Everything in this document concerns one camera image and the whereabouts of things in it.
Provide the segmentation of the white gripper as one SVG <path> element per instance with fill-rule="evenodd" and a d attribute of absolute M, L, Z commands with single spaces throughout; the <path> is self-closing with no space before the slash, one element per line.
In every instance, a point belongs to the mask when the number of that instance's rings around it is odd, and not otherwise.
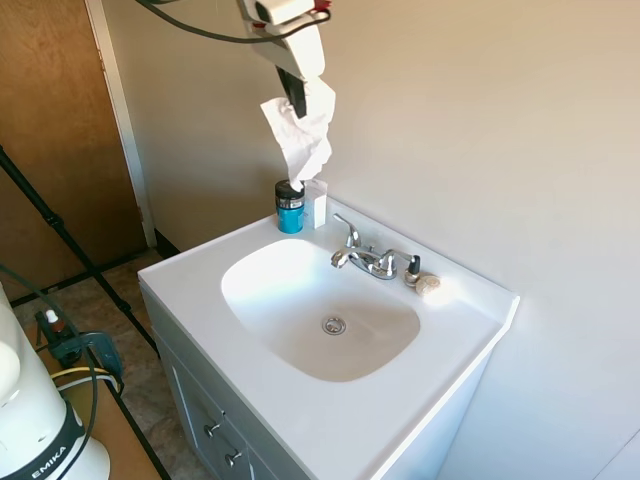
<path fill-rule="evenodd" d="M 280 40 L 253 44 L 260 56 L 276 65 L 287 100 L 298 119 L 307 115 L 305 83 L 320 77 L 325 58 L 317 26 L 304 28 Z"/>

